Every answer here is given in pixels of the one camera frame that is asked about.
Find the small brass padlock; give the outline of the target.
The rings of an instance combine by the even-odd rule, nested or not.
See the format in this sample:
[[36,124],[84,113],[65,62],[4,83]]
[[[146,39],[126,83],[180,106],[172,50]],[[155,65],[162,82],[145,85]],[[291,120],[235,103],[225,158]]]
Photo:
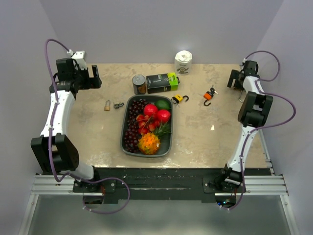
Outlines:
[[106,100],[105,106],[104,106],[104,111],[110,111],[111,109],[111,102],[110,100]]

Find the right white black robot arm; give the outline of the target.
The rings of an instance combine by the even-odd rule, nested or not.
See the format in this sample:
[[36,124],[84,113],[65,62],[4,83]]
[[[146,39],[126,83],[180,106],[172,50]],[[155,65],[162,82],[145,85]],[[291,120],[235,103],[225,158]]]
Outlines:
[[244,59],[241,70],[233,70],[227,84],[228,87],[241,88],[246,96],[238,113],[240,134],[236,148],[215,180],[223,192],[243,185],[249,149],[258,131],[264,127],[273,103],[273,96],[265,94],[260,84],[258,68],[257,62]]

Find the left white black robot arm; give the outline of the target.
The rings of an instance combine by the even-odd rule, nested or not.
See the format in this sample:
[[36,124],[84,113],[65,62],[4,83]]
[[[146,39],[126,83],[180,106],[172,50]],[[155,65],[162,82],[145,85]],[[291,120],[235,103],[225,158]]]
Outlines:
[[79,160],[79,152],[67,136],[67,126],[77,93],[101,87],[98,67],[91,67],[93,77],[90,77],[83,51],[58,59],[56,66],[57,73],[49,88],[51,101],[46,124],[39,137],[31,140],[31,148],[44,173],[84,179],[85,188],[96,192],[101,188],[101,180],[94,176],[91,165]]

